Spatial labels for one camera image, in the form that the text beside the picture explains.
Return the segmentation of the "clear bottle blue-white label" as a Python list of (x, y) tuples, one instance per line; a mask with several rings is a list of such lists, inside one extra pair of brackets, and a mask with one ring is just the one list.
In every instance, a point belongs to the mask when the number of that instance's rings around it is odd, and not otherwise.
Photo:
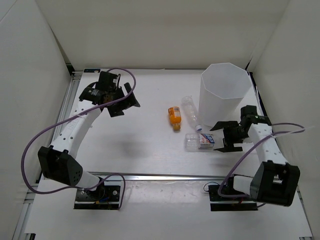
[(212, 150), (215, 146), (212, 134), (208, 133), (187, 133), (185, 135), (184, 146), (188, 152), (198, 152), (202, 150)]

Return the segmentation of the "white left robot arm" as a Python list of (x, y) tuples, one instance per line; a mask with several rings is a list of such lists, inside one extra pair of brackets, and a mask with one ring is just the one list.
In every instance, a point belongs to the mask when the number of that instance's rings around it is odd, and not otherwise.
[(86, 86), (79, 96), (77, 107), (59, 136), (48, 147), (42, 146), (38, 159), (45, 178), (68, 187), (84, 189), (93, 200), (105, 194), (102, 179), (83, 169), (76, 157), (79, 147), (93, 122), (106, 109), (110, 117), (124, 115), (130, 107), (140, 107), (130, 83), (120, 86), (120, 74), (102, 71), (98, 81)]

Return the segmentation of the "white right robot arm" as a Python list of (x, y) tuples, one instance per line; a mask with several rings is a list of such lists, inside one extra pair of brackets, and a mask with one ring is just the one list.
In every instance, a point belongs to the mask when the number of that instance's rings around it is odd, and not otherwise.
[[(221, 198), (240, 200), (248, 198), (253, 202), (289, 207), (294, 199), (300, 178), (300, 169), (288, 163), (281, 153), (275, 138), (281, 132), (274, 132), (267, 116), (258, 115), (256, 106), (246, 105), (240, 110), (240, 122), (218, 121), (213, 131), (222, 130), (222, 153), (240, 152), (235, 144), (249, 140), (251, 147), (233, 166), (217, 190)], [(234, 174), (240, 163), (256, 151), (260, 166), (253, 177)]]

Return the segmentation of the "clear plastic bottle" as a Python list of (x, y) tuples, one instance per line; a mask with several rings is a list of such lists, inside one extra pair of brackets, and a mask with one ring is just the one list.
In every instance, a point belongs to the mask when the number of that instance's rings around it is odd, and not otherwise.
[(203, 127), (201, 121), (199, 120), (199, 113), (192, 97), (183, 97), (181, 100), (181, 106), (190, 126), (193, 127), (197, 132), (202, 131)]

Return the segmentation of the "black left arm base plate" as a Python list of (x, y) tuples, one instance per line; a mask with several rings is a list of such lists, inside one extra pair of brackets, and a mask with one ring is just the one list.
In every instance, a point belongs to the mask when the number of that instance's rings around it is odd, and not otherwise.
[(119, 210), (122, 193), (121, 181), (105, 181), (99, 193), (77, 190), (73, 208), (75, 210)]

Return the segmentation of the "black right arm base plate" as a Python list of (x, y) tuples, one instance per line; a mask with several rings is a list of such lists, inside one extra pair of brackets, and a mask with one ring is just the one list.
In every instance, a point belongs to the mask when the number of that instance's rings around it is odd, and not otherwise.
[(210, 181), (203, 186), (205, 193), (209, 195), (211, 212), (245, 212), (257, 211), (258, 205), (249, 197), (222, 197), (218, 194), (220, 184)]

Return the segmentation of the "orange plastic bottle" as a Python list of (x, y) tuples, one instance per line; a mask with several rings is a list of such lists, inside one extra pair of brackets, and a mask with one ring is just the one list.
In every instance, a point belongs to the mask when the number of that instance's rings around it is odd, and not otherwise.
[(181, 122), (182, 122), (180, 108), (178, 106), (170, 107), (168, 109), (168, 117), (169, 117), (169, 122), (172, 126), (172, 129), (174, 131), (179, 131), (181, 129)]

